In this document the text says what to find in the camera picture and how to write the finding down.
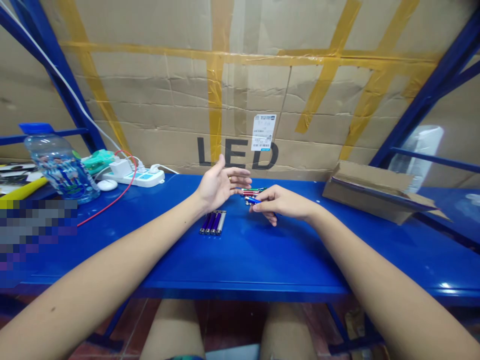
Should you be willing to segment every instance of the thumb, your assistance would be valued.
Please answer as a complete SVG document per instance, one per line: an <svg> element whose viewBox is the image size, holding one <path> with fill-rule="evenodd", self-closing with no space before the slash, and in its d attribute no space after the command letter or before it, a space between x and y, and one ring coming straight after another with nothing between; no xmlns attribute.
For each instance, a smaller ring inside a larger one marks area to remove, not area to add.
<svg viewBox="0 0 480 360"><path fill-rule="evenodd" d="M215 166L213 166L210 171L215 175L220 174L222 169L225 167L225 157L223 154L220 154L218 161L216 162Z"/></svg>
<svg viewBox="0 0 480 360"><path fill-rule="evenodd" d="M277 200L263 201L259 204L253 205L253 211L256 213L276 212Z"/></svg>

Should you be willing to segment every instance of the water bottle label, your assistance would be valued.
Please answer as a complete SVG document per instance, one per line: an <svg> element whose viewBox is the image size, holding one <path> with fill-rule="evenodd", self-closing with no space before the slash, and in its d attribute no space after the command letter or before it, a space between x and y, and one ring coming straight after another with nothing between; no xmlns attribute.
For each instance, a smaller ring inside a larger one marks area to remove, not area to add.
<svg viewBox="0 0 480 360"><path fill-rule="evenodd" d="M78 199L99 188L79 159L66 156L40 156L34 159L41 172L57 193L69 199Z"/></svg>

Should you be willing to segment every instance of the mouse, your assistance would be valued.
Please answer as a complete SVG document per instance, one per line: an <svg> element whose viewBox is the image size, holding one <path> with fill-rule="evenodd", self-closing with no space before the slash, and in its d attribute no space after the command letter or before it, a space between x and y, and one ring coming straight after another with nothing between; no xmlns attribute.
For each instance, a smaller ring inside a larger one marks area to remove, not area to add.
<svg viewBox="0 0 480 360"><path fill-rule="evenodd" d="M115 180L108 179L108 180L100 181L97 185L98 185L98 188L102 191L110 191L110 190L116 189L119 183L116 182Z"/></svg>

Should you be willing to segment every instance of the hand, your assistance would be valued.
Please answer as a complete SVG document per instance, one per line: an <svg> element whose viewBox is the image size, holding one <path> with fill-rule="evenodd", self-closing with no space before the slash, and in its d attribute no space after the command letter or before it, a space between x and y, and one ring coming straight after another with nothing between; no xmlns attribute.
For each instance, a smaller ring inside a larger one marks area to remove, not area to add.
<svg viewBox="0 0 480 360"><path fill-rule="evenodd" d="M250 206L250 212L263 213L273 226L277 226L278 221L274 213L307 220L320 207L315 202L278 185L262 191L255 199L262 203Z"/></svg>
<svg viewBox="0 0 480 360"><path fill-rule="evenodd" d="M242 189L250 189L250 171L239 167L225 168L225 157L220 154L218 162L201 178L195 191L203 204L205 213L211 213L227 201L230 195L241 194Z"/></svg>

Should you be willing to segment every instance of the barcode label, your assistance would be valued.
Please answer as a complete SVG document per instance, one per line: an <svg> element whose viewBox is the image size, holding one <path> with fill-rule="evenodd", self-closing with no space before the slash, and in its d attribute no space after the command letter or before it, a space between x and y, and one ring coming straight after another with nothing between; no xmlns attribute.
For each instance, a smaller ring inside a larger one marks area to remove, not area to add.
<svg viewBox="0 0 480 360"><path fill-rule="evenodd" d="M269 151L274 136L277 115L258 114L253 120L252 151Z"/></svg>

